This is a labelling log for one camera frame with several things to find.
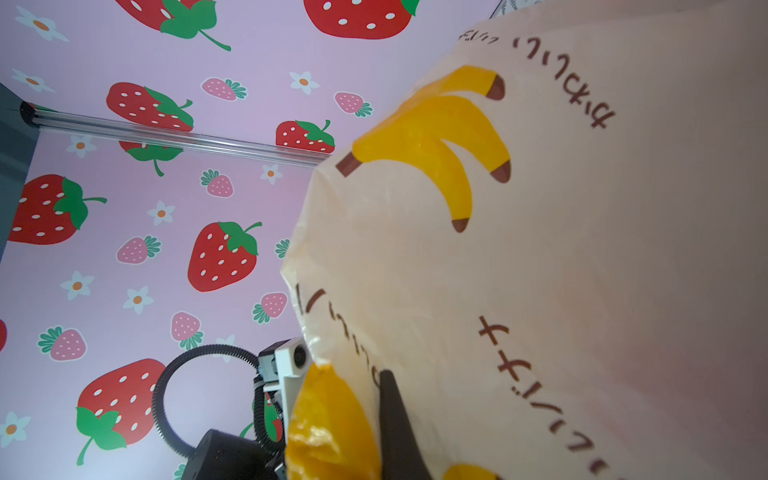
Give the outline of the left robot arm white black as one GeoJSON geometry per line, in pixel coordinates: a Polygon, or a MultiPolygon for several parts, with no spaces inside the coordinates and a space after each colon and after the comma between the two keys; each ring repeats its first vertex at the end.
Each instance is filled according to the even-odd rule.
{"type": "Polygon", "coordinates": [[[182,480],[285,480],[282,453],[258,442],[210,429],[188,459],[182,480]]]}

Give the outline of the banana print plastic bag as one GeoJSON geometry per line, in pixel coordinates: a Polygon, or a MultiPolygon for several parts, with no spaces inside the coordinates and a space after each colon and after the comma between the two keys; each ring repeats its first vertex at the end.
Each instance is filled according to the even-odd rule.
{"type": "Polygon", "coordinates": [[[479,23],[311,177],[292,479],[767,475],[767,5],[479,23]]]}

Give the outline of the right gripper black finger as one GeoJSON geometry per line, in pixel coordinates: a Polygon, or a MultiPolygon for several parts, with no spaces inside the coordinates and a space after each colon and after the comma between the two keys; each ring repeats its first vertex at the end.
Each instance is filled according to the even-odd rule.
{"type": "Polygon", "coordinates": [[[384,480],[431,480],[392,371],[379,375],[379,424],[384,480]]]}

